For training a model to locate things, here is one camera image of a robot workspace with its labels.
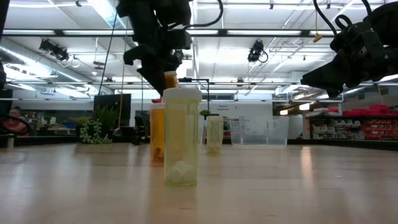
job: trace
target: table surface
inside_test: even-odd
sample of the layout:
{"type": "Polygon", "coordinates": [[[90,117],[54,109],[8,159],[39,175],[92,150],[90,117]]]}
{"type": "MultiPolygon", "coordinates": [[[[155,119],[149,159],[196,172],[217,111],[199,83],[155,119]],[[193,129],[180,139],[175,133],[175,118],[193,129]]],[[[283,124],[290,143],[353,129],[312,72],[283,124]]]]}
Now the table surface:
{"type": "Polygon", "coordinates": [[[0,153],[0,223],[398,223],[398,154],[223,146],[166,187],[147,146],[21,147],[0,153]]]}

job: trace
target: clear bottle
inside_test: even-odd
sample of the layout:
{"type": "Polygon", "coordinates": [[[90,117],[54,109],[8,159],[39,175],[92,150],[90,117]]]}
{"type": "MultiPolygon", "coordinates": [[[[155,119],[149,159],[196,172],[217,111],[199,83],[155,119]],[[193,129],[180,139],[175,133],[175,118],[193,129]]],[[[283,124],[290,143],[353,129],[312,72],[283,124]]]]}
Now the clear bottle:
{"type": "Polygon", "coordinates": [[[197,184],[199,90],[169,88],[165,100],[165,184],[197,184]]]}
{"type": "Polygon", "coordinates": [[[206,128],[207,154],[219,154],[224,138],[224,119],[221,116],[208,116],[206,128]]]}
{"type": "Polygon", "coordinates": [[[154,162],[164,161],[164,103],[150,106],[150,154],[154,162]]]}

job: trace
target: person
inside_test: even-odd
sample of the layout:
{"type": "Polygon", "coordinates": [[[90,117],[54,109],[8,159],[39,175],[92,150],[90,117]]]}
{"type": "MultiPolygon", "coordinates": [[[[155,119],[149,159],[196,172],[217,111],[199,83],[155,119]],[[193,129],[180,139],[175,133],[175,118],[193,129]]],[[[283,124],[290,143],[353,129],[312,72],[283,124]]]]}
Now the person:
{"type": "MultiPolygon", "coordinates": [[[[19,118],[21,117],[21,109],[16,106],[13,109],[10,110],[9,113],[10,116],[14,118],[19,118]]],[[[27,127],[24,123],[16,120],[16,119],[8,119],[6,122],[4,122],[4,127],[11,130],[11,131],[16,131],[16,132],[24,132],[27,131],[27,127]]]]}

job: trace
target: potted plant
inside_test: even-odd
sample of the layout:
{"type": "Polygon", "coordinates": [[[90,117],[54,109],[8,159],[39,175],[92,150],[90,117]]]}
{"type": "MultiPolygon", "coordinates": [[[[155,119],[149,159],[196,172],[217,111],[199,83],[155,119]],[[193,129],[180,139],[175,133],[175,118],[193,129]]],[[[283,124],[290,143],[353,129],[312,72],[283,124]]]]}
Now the potted plant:
{"type": "Polygon", "coordinates": [[[205,117],[205,121],[206,121],[206,118],[210,115],[210,111],[209,110],[203,110],[199,114],[204,116],[205,117]]]}
{"type": "Polygon", "coordinates": [[[112,140],[108,137],[109,130],[118,119],[118,112],[108,106],[100,107],[94,111],[93,118],[89,119],[80,128],[80,139],[85,144],[109,144],[112,140]]]}
{"type": "Polygon", "coordinates": [[[85,123],[87,123],[91,118],[89,117],[81,117],[81,118],[69,118],[69,120],[75,123],[75,131],[76,135],[80,136],[80,128],[83,127],[85,123]]]}

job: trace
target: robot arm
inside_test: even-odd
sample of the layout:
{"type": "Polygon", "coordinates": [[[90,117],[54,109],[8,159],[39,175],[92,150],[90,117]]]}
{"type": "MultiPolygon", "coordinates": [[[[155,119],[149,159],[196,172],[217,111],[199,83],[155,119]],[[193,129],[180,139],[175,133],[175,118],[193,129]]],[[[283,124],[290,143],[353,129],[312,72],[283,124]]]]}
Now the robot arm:
{"type": "Polygon", "coordinates": [[[336,97],[344,84],[352,88],[363,81],[376,82],[398,73],[398,42],[395,41],[398,39],[398,2],[377,8],[357,24],[340,15],[336,24],[342,30],[330,44],[336,57],[305,74],[301,84],[324,89],[329,97],[336,97]]]}
{"type": "Polygon", "coordinates": [[[121,17],[128,16],[137,47],[124,53],[124,63],[133,65],[135,59],[141,60],[142,68],[138,72],[163,95],[165,90],[164,72],[176,71],[182,63],[182,49],[190,49],[191,37],[186,29],[206,27],[217,23],[220,14],[208,24],[190,25],[191,10],[189,2],[193,0],[120,0],[116,10],[121,17]],[[183,25],[184,29],[174,29],[183,25]]]}

